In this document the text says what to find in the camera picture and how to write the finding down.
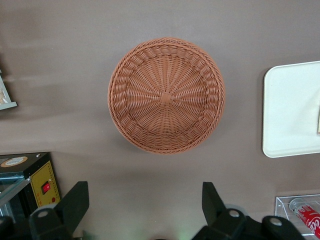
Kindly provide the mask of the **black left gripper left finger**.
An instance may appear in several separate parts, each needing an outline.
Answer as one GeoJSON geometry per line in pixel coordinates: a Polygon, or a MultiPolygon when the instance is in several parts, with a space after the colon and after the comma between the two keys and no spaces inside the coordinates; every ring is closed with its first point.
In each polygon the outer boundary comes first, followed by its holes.
{"type": "Polygon", "coordinates": [[[87,181],[79,181],[54,207],[41,207],[28,219],[34,240],[72,240],[90,205],[87,181]]]}

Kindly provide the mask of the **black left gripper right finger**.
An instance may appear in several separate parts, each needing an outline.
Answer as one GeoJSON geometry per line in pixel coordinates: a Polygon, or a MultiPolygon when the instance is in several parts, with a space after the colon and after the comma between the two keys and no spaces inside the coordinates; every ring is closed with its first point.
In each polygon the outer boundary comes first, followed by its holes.
{"type": "Polygon", "coordinates": [[[238,209],[227,208],[211,182],[202,184],[202,211],[207,222],[205,240],[237,240],[244,230],[246,217],[238,209]]]}

